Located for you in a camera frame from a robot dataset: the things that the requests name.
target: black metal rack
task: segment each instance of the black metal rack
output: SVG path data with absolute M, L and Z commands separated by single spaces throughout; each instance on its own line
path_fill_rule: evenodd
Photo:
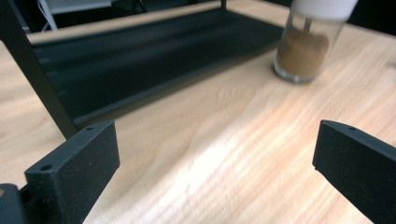
M 207 11 L 32 46 L 7 1 L 0 4 L 0 37 L 66 138 L 272 49 L 282 32 L 221 1 Z

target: white lid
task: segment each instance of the white lid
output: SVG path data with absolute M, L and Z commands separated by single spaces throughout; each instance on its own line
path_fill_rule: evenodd
M 291 9 L 307 17 L 346 21 L 358 0 L 293 0 Z

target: black shelf tray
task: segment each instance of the black shelf tray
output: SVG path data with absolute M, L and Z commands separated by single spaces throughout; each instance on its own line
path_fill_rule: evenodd
M 34 46 L 77 126 L 150 95 L 270 49 L 280 27 L 211 9 L 111 33 Z

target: wood grain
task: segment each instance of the wood grain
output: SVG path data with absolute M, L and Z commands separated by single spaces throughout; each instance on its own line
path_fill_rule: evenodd
M 230 1 L 283 24 L 286 8 Z M 63 138 L 0 49 L 0 182 Z M 116 120 L 121 167 L 85 223 L 371 223 L 312 158 L 319 122 L 355 126 L 396 146 L 396 38 L 347 25 L 324 72 L 297 85 L 272 50 Z

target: jar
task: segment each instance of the jar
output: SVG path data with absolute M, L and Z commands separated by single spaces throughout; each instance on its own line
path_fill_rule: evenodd
M 294 0 L 277 50 L 276 73 L 307 82 L 321 73 L 358 0 Z

